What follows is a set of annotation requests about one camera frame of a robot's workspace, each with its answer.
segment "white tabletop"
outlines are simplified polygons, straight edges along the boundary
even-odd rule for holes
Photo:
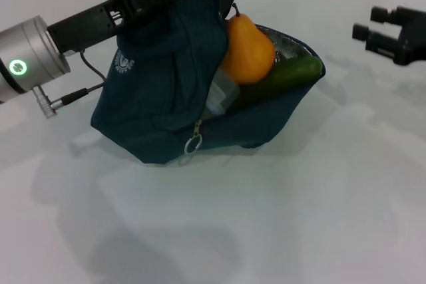
[[[0,0],[0,30],[104,0]],[[373,5],[236,0],[293,35],[327,76],[256,151],[144,165],[90,127],[99,92],[45,120],[31,94],[0,107],[0,283],[416,284],[426,278],[426,64],[352,41]],[[374,25],[397,34],[394,27]],[[111,39],[87,51],[107,72]],[[78,56],[51,98],[98,82]]]

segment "black cable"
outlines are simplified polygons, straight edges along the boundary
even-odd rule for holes
[[[70,103],[73,103],[74,101],[77,101],[78,99],[80,99],[80,98],[88,95],[92,91],[95,91],[96,89],[102,88],[105,85],[105,81],[107,80],[107,78],[105,78],[105,76],[100,71],[98,71],[94,66],[92,66],[86,60],[85,51],[84,50],[80,52],[80,57],[81,57],[81,60],[83,60],[83,62],[88,66],[88,68],[91,69],[98,76],[100,76],[103,81],[102,81],[102,83],[97,84],[96,86],[93,86],[93,87],[91,87],[89,89],[83,88],[83,89],[80,89],[80,90],[75,91],[73,93],[67,94],[66,96],[63,96],[61,98],[61,101],[62,101],[62,103],[63,103],[64,106],[66,106],[66,105],[68,105]]]
[[[91,69],[98,76],[100,76],[102,80],[104,80],[104,82],[107,80],[107,78],[105,78],[105,76],[100,71],[98,71],[98,69],[96,69],[93,65],[90,64],[90,62],[86,60],[84,50],[80,52],[80,57],[81,57],[81,60],[83,60],[83,62],[88,66],[88,68]]]

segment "yellow pear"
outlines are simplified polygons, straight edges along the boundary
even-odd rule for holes
[[[261,81],[275,62],[275,46],[236,4],[236,15],[228,22],[229,48],[222,69],[239,84]]]

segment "zipper pull ring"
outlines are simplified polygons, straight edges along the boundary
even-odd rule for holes
[[[189,156],[189,155],[197,152],[198,149],[201,147],[201,144],[202,144],[202,135],[200,134],[201,124],[202,124],[202,120],[197,120],[197,122],[195,122],[194,135],[185,144],[184,153],[185,153],[186,156]],[[189,152],[188,151],[189,145],[191,145],[191,143],[193,143],[193,141],[196,141],[197,139],[198,139],[198,143],[195,146],[195,149],[193,149],[193,151]]]

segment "cucumber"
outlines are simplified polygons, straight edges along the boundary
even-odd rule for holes
[[[269,74],[256,84],[240,86],[240,95],[228,109],[233,111],[250,104],[280,96],[317,81],[322,75],[319,58],[297,57],[275,64]]]

